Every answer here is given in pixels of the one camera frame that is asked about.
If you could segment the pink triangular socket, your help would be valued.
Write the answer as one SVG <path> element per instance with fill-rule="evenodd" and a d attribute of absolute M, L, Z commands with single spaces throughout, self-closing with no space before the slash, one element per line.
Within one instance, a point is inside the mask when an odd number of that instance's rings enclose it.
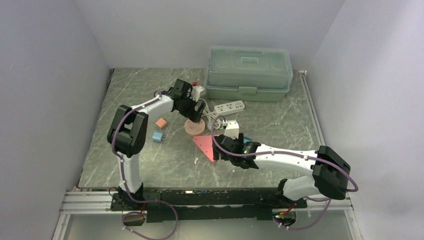
<path fill-rule="evenodd" d="M 214 160 L 213 140 L 211 135 L 195 136 L 193 142 L 211 163 L 216 162 L 216 160 Z"/>

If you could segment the round pink socket hub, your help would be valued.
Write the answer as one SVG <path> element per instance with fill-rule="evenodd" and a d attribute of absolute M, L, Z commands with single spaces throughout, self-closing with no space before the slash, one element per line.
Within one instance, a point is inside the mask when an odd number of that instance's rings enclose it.
<path fill-rule="evenodd" d="M 184 123 L 184 130 L 192 138 L 202 136 L 206 130 L 206 124 L 203 119 L 200 119 L 199 122 L 193 122 L 188 119 Z"/>

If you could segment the white power strip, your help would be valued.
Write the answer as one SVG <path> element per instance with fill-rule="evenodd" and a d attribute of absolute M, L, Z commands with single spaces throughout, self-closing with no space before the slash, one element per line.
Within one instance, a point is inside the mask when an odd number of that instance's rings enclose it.
<path fill-rule="evenodd" d="M 245 104 L 241 100 L 232 101 L 228 103 L 223 103 L 214 106 L 214 112 L 217 115 L 230 115 L 230 114 L 236 114 L 239 112 L 242 112 L 245 109 Z"/>

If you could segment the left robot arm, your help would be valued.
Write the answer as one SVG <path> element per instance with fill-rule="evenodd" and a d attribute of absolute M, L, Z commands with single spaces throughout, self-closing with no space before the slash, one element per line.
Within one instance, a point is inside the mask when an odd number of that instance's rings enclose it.
<path fill-rule="evenodd" d="M 177 79 L 168 90 L 156 90 L 153 98 L 144 103 L 135 106 L 123 104 L 117 108 L 107 141 L 118 160 L 118 190 L 125 195 L 123 202 L 129 209 L 137 210 L 144 203 L 139 154 L 146 143 L 149 121 L 165 113 L 178 112 L 198 123 L 206 107 L 204 102 L 199 103 L 204 92 L 202 86 Z"/>

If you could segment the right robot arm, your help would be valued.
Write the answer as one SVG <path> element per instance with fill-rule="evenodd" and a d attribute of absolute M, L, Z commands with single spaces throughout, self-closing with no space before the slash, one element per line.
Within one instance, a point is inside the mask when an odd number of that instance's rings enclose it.
<path fill-rule="evenodd" d="M 321 194 L 332 200 L 344 200 L 350 191 L 350 165 L 329 146 L 298 151 L 275 148 L 259 142 L 213 136 L 214 160 L 224 160 L 242 169 L 286 169 L 301 173 L 295 179 L 283 179 L 277 187 L 276 203 L 289 207 L 294 201 Z"/>

